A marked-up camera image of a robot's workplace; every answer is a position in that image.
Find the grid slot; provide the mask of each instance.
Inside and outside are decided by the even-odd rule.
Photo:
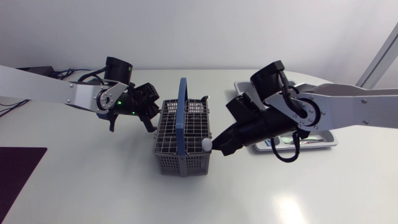
[[[207,102],[192,99],[185,102],[185,160],[180,160],[177,155],[176,112],[177,100],[163,102],[154,148],[160,172],[181,175],[180,169],[186,167],[187,175],[207,174],[211,152],[205,152],[201,147],[204,138],[211,138]]]

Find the table surface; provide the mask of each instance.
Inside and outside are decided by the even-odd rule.
[[[225,107],[233,83],[254,72],[138,70],[131,81],[152,83],[161,105],[177,98],[187,77],[189,98],[210,96],[215,138],[234,123]],[[326,82],[286,75],[296,83]],[[291,164],[254,146],[227,157],[213,151],[208,175],[182,178],[160,175],[154,133],[137,117],[119,116],[111,133],[94,113],[31,101],[1,118],[0,127],[1,146],[48,148],[4,224],[398,223],[398,129],[337,129],[339,145],[303,151]]]

